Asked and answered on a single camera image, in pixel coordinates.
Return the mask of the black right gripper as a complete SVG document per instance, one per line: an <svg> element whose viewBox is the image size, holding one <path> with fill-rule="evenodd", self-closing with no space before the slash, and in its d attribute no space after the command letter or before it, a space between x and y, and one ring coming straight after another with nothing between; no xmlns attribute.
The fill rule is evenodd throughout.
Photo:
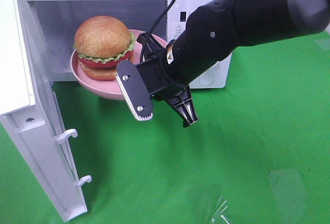
<svg viewBox="0 0 330 224"><path fill-rule="evenodd" d="M152 34L143 32L137 69L153 99L166 103L187 128L198 121L188 84L196 78L196 43L190 38L173 40L163 47Z"/></svg>

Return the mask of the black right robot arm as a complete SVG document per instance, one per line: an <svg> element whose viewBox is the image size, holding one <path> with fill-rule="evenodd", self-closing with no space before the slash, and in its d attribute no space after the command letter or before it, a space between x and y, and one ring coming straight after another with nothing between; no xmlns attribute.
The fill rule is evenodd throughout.
<svg viewBox="0 0 330 224"><path fill-rule="evenodd" d="M187 19L167 47L150 32L139 35L144 61L135 67L137 120L152 117L151 98L164 100L185 126L196 121L189 83L239 46L255 46L315 34L329 24L329 0L213 0Z"/></svg>

